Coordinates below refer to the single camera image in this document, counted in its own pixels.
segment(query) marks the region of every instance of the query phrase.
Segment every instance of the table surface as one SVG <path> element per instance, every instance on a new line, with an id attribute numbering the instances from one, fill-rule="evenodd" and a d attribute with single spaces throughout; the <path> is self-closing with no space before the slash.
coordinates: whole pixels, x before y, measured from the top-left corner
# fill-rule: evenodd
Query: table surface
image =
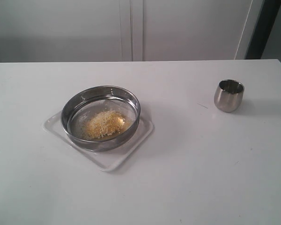
<path id="1" fill-rule="evenodd" d="M 222 79 L 245 86 L 216 109 Z M 155 130 L 116 171 L 42 124 L 98 85 L 133 92 Z M 0 225 L 281 225 L 278 60 L 0 64 Z"/>

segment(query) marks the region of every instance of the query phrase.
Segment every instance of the yellow crumbs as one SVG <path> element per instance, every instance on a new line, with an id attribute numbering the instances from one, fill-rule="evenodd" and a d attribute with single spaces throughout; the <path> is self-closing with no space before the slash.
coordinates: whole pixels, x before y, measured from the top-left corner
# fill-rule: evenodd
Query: yellow crumbs
<path id="1" fill-rule="evenodd" d="M 102 138 L 121 131 L 125 118 L 114 110 L 100 112 L 85 125 L 86 134 L 91 138 Z"/>

